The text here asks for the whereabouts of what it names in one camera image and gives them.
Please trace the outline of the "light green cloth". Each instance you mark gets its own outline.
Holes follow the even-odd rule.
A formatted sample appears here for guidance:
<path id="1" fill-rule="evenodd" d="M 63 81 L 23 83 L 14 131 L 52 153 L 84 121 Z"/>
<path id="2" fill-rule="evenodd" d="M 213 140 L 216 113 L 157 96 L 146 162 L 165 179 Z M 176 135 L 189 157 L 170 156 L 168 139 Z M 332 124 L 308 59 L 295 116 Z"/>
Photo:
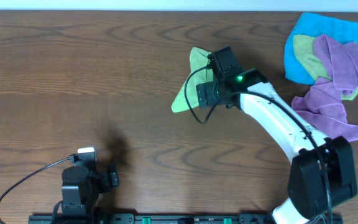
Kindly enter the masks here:
<path id="1" fill-rule="evenodd" d="M 206 66 L 209 63 L 207 56 L 211 52 L 206 50 L 193 47 L 190 52 L 190 68 L 191 73 L 196 71 L 199 68 Z M 196 86 L 198 84 L 211 82 L 213 81 L 214 75 L 212 70 L 202 70 L 194 74 L 190 80 L 188 81 L 188 85 L 186 88 L 186 94 L 188 97 L 188 101 L 192 109 L 199 106 L 197 93 L 196 93 Z M 171 109 L 174 113 L 179 113 L 183 111 L 189 110 L 189 107 L 185 100 L 185 85 L 182 85 L 180 91 L 178 92 L 177 96 L 175 97 Z"/>

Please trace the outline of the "olive green cloth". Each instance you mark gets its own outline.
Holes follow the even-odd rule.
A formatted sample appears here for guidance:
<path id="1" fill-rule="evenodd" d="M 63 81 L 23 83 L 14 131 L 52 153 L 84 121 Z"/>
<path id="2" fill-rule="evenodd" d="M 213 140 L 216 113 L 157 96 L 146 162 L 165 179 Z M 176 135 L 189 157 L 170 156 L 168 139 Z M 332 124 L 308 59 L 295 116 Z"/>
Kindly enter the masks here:
<path id="1" fill-rule="evenodd" d="M 293 37 L 295 58 L 316 82 L 325 78 L 341 91 L 343 100 L 358 95 L 358 43 L 342 44 L 328 35 Z"/>

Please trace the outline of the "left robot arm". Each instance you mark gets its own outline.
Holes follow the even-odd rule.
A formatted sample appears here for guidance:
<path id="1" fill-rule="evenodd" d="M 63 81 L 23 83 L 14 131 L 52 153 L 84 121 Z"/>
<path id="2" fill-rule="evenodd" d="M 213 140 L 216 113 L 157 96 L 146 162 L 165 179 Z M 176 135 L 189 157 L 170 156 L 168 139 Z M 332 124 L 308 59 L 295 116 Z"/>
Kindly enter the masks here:
<path id="1" fill-rule="evenodd" d="M 52 212 L 52 223 L 96 223 L 99 195 L 119 186 L 116 164 L 110 162 L 104 172 L 95 160 L 77 160 L 62 173 L 62 201 Z"/>

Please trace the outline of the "blue cloth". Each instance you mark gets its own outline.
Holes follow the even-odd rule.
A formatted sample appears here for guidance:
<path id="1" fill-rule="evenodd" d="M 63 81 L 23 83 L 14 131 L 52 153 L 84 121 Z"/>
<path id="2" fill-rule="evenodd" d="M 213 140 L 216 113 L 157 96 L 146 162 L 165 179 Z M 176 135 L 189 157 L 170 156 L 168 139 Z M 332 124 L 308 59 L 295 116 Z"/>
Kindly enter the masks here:
<path id="1" fill-rule="evenodd" d="M 308 12 L 300 16 L 285 44 L 285 78 L 296 83 L 312 85 L 314 81 L 295 58 L 293 36 L 297 34 L 311 37 L 325 34 L 342 44 L 348 42 L 358 43 L 358 22 L 345 21 Z"/>

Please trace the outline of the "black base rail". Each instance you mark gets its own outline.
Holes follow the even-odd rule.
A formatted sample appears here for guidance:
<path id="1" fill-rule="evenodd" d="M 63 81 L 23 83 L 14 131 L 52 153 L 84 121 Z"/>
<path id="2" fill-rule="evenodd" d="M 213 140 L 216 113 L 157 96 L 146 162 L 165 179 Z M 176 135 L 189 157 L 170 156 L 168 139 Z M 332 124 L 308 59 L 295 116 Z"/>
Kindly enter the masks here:
<path id="1" fill-rule="evenodd" d="M 133 215 L 115 213 L 92 218 L 57 215 L 31 215 L 28 224 L 274 224 L 267 213 L 240 213 L 238 215 Z"/>

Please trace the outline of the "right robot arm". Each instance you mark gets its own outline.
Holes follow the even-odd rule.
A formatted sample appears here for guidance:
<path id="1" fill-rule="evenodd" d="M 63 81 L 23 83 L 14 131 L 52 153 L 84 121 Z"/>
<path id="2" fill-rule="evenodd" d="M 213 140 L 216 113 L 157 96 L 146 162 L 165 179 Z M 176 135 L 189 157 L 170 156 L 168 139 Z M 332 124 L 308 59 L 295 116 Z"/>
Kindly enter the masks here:
<path id="1" fill-rule="evenodd" d="M 288 157 L 288 199 L 272 212 L 274 223 L 335 223 L 333 208 L 357 195 L 350 143 L 306 122 L 258 70 L 221 71 L 196 94 L 200 108 L 235 106 L 253 117 Z"/>

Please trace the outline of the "purple cloth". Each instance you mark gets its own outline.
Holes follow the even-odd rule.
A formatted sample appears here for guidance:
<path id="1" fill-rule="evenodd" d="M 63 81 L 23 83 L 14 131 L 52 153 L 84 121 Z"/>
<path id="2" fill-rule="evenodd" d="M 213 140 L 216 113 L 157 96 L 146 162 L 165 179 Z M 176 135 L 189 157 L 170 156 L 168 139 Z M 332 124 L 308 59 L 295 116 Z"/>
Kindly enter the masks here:
<path id="1" fill-rule="evenodd" d="M 349 124 L 341 91 L 331 81 L 319 78 L 305 96 L 296 96 L 291 107 L 308 123 L 330 138 L 344 136 L 349 142 L 358 140 L 358 124 Z"/>

